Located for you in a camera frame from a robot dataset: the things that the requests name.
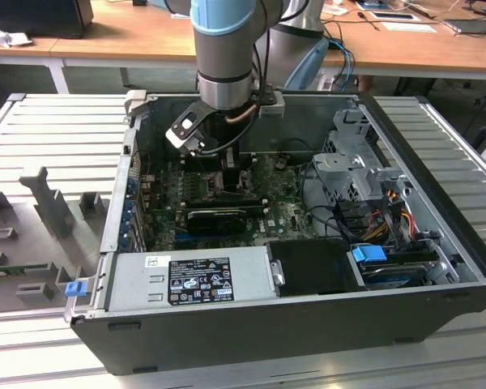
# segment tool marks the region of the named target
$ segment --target green circuit board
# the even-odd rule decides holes
[[[151,250],[261,246],[270,240],[317,236],[298,197],[298,167],[290,165],[286,157],[257,156],[241,170],[244,185],[235,193],[215,188],[215,180],[220,179],[216,171],[203,166],[196,170],[188,170],[186,164],[167,162],[154,171],[147,201],[147,228],[151,229],[154,242],[149,245]],[[248,201],[258,205],[242,208],[251,210],[244,232],[220,236],[189,234],[187,212],[195,203],[205,207],[210,201]]]

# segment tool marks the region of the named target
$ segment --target blue plastic clip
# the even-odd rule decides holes
[[[72,281],[66,284],[65,296],[83,297],[87,295],[88,281]]]
[[[386,253],[381,246],[358,246],[352,251],[352,254],[358,263],[387,260]]]

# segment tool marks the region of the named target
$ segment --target black computer case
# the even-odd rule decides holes
[[[0,0],[0,30],[79,39],[92,22],[90,0]]]

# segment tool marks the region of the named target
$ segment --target warning label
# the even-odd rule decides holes
[[[233,300],[228,258],[169,262],[168,302],[172,306]]]

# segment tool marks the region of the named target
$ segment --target copper pipe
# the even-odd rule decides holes
[[[227,122],[227,124],[236,124],[236,123],[239,123],[241,122],[243,119],[245,119],[246,117],[248,117],[253,111],[255,111],[256,109],[258,108],[258,106],[256,104],[254,105],[251,105],[244,113],[236,116],[235,118],[229,118],[229,117],[226,117],[225,118],[225,121]]]

